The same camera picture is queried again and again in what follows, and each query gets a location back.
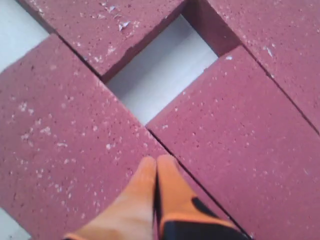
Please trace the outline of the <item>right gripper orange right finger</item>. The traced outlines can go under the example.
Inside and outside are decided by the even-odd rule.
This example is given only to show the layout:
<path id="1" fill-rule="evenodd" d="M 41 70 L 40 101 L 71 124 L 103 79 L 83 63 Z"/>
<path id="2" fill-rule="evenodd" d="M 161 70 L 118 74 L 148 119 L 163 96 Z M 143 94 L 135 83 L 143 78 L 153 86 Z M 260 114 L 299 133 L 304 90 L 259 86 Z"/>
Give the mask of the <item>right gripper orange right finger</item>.
<path id="1" fill-rule="evenodd" d="M 177 160 L 157 158 L 158 233 L 161 240 L 246 240 L 230 221 L 212 212 L 185 181 Z"/>

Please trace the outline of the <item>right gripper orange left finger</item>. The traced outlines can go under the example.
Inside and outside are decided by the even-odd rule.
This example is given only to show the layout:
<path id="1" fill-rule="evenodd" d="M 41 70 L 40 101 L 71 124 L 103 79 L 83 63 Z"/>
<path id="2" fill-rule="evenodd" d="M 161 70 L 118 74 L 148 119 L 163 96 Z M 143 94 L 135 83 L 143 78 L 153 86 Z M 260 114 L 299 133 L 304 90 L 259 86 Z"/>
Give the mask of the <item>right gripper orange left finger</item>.
<path id="1" fill-rule="evenodd" d="M 144 157 L 130 182 L 101 214 L 65 240 L 151 240 L 154 226 L 156 160 Z"/>

